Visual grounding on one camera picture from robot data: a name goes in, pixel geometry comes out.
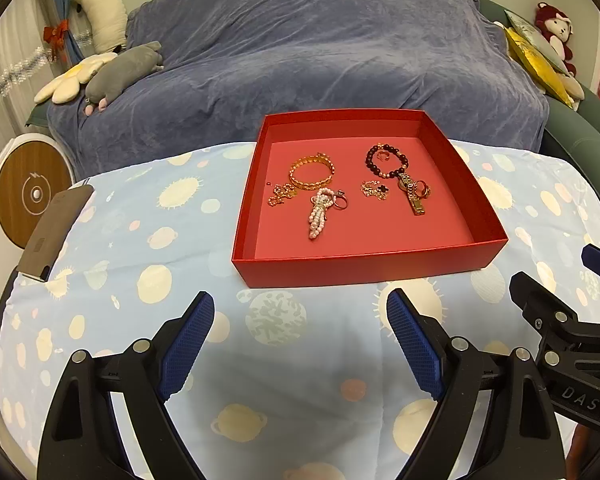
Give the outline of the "green sofa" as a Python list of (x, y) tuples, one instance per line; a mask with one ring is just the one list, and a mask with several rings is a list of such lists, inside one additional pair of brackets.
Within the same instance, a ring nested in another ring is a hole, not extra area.
[(482, 88), (476, 91), (479, 129), (468, 139), (555, 156), (587, 176), (600, 174), (600, 99), (576, 76), (555, 69), (573, 98), (573, 108), (551, 96), (508, 45), (504, 28), (513, 29), (505, 14), (508, 9), (491, 0), (475, 4), (483, 36), (476, 61)]

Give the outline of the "grey silver pillow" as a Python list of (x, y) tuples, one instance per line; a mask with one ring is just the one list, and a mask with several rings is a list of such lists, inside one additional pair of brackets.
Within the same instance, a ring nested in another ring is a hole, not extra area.
[(564, 61), (559, 57), (555, 49), (541, 34), (539, 29), (536, 29), (527, 20), (512, 11), (505, 10), (505, 14), (507, 15), (509, 23), (512, 24), (513, 29), (515, 29), (515, 32), (519, 36), (524, 38), (524, 40), (527, 40), (529, 44), (535, 47), (535, 49), (538, 50), (548, 62), (550, 62), (550, 65), (558, 71), (558, 73), (568, 75), (567, 66), (565, 66)]

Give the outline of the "white flower plush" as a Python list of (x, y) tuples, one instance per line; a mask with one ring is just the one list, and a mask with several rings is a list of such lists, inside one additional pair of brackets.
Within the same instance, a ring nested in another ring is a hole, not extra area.
[(52, 100), (54, 104), (65, 104), (72, 101), (105, 64), (111, 62), (117, 53), (107, 52), (91, 55), (72, 66), (70, 70), (55, 77), (46, 84), (34, 97), (35, 104)]

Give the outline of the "cream long plush toy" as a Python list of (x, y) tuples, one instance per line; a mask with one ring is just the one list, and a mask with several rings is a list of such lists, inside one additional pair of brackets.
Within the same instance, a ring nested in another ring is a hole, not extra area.
[(126, 46), (128, 12), (122, 0), (73, 0), (90, 22), (94, 50), (120, 53)]

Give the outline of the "blue planet print sheet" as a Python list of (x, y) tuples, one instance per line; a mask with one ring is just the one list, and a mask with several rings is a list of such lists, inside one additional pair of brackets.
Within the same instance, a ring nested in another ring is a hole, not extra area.
[[(581, 261), (584, 245), (600, 247), (600, 202), (577, 170), (511, 148), (456, 150), (508, 243), (483, 270), (405, 281), (419, 312), (482, 350), (535, 350), (508, 293), (521, 271), (600, 322), (600, 278)], [(50, 279), (15, 281), (0, 333), (0, 410), (28, 460), (73, 352), (121, 352), (204, 291), (215, 320), (168, 410), (206, 477), (392, 479), (403, 467), (434, 401), (387, 320), (392, 284), (246, 286), (230, 253), (252, 152), (203, 148), (91, 178)]]

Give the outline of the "red monkey plush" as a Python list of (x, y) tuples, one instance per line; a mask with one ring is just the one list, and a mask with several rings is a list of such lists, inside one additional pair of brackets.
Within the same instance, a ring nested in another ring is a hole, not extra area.
[(576, 66), (571, 63), (573, 54), (568, 47), (568, 41), (573, 34), (570, 18), (554, 6), (539, 2), (535, 10), (534, 24), (565, 64), (567, 73), (576, 76)]

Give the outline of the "gold satin pillow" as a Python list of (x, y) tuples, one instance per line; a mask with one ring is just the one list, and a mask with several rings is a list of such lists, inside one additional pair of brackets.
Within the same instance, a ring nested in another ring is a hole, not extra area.
[(573, 108), (573, 98), (547, 59), (513, 29), (505, 27), (504, 34), (509, 47), (534, 81), (562, 104)]

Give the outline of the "round wooden fan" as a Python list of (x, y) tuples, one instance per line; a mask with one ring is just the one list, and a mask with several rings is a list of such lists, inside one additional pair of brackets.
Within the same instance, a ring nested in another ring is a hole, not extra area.
[(42, 133), (7, 142), (0, 154), (0, 300), (53, 196), (74, 177), (60, 145)]

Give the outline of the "purple velvet blanket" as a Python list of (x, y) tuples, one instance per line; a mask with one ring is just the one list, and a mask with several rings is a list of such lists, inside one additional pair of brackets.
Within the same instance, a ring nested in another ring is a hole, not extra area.
[(103, 112), (47, 111), (82, 178), (252, 141), (298, 110), (423, 110), (453, 140), (528, 151), (550, 117), (480, 0), (150, 0), (126, 38), (158, 41), (162, 69)]

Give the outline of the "gold hoop earring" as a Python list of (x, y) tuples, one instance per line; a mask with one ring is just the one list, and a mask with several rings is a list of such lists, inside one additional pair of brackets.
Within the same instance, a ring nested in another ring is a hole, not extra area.
[(386, 200), (389, 194), (387, 185), (377, 180), (364, 181), (361, 184), (361, 192), (366, 197), (375, 197), (378, 200)]

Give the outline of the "red curtain tie bow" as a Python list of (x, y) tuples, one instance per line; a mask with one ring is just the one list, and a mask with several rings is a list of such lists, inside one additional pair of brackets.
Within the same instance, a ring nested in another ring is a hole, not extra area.
[(67, 53), (66, 41), (69, 32), (69, 22), (65, 18), (56, 26), (45, 26), (43, 28), (43, 40), (50, 47), (50, 60), (68, 63), (70, 61)]

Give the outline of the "grey plush animal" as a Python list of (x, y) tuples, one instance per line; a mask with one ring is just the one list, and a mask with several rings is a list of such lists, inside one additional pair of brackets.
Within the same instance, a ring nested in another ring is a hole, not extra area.
[(161, 44), (151, 41), (120, 53), (103, 65), (85, 88), (86, 116), (94, 110), (102, 112), (122, 92), (142, 78), (162, 70)]

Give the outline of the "red cardboard box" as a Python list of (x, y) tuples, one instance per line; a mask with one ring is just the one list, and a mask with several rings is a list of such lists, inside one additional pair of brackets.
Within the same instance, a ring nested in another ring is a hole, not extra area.
[[(407, 174), (430, 187), (421, 216), (394, 181), (386, 200), (361, 192), (374, 177), (365, 156), (377, 143), (398, 148)], [(330, 208), (323, 233), (311, 240), (311, 192), (275, 206), (268, 199), (295, 160), (317, 153), (334, 163), (329, 186), (343, 191), (346, 206)], [(252, 288), (373, 283), (479, 270), (507, 241), (466, 162), (422, 110), (308, 110), (263, 119), (232, 261)]]

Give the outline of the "gold chain bangle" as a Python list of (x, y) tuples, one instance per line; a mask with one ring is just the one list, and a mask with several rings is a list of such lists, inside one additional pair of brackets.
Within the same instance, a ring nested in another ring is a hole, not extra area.
[(303, 191), (324, 188), (335, 177), (336, 168), (328, 155), (317, 153), (295, 160), (288, 171), (288, 182)]

